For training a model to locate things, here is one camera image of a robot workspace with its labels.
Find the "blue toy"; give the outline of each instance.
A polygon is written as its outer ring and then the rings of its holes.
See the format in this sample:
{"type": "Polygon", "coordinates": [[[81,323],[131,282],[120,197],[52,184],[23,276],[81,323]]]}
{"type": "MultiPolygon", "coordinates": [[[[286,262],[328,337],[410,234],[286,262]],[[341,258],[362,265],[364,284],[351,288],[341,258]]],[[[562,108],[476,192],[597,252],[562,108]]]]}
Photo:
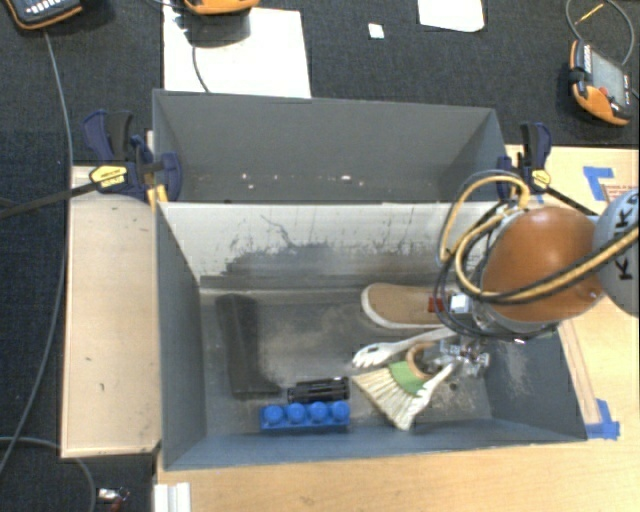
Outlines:
{"type": "Polygon", "coordinates": [[[263,433],[346,432],[351,408],[344,400],[287,405],[267,405],[260,409],[263,433]]]}

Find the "shoe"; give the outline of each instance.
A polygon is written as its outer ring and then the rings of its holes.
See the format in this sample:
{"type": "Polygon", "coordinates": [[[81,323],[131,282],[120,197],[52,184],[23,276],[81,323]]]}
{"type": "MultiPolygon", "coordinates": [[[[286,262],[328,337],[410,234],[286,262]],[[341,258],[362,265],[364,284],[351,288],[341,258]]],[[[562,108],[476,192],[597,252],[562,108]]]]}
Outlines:
{"type": "MultiPolygon", "coordinates": [[[[363,290],[360,299],[364,313],[375,324],[387,329],[442,326],[430,288],[374,283],[363,290]]],[[[439,310],[444,309],[442,303],[438,306],[439,310]]]]}

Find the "blue tape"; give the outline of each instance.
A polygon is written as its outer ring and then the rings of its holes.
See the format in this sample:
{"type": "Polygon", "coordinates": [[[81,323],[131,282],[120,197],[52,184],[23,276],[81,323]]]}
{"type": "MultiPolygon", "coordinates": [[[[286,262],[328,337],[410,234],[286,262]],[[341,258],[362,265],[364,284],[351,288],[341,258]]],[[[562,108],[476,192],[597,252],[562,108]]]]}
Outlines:
{"type": "Polygon", "coordinates": [[[609,406],[605,400],[596,398],[596,404],[600,410],[601,422],[585,425],[589,439],[611,439],[617,441],[620,437],[620,422],[612,421],[609,406]]]}
{"type": "Polygon", "coordinates": [[[610,167],[583,167],[583,172],[589,182],[589,187],[591,187],[593,198],[596,201],[606,201],[598,180],[599,178],[613,178],[613,169],[610,167]]]}

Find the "orange device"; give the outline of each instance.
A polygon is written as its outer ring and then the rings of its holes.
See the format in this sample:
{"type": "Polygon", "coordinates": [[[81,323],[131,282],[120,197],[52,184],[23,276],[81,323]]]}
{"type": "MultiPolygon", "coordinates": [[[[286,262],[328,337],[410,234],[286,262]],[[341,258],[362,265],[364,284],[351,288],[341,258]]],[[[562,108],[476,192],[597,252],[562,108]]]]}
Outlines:
{"type": "Polygon", "coordinates": [[[573,97],[583,109],[617,126],[631,120],[629,75],[618,64],[578,39],[571,46],[569,70],[573,97]]]}
{"type": "Polygon", "coordinates": [[[225,14],[255,7],[260,0],[184,0],[187,8],[196,14],[225,14]]]}
{"type": "Polygon", "coordinates": [[[20,28],[35,30],[82,11],[80,0],[5,0],[20,28]]]}

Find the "brush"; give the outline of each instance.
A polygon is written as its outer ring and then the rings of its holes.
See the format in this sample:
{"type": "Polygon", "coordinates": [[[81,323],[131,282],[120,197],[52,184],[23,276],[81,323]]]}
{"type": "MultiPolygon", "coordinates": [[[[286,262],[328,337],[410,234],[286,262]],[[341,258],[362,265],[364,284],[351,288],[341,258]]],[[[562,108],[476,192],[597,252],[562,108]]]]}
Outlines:
{"type": "Polygon", "coordinates": [[[404,361],[353,377],[365,396],[400,430],[411,428],[415,417],[429,404],[434,389],[457,366],[452,362],[434,376],[420,371],[415,356],[432,346],[433,343],[416,345],[407,352],[404,361]]]}

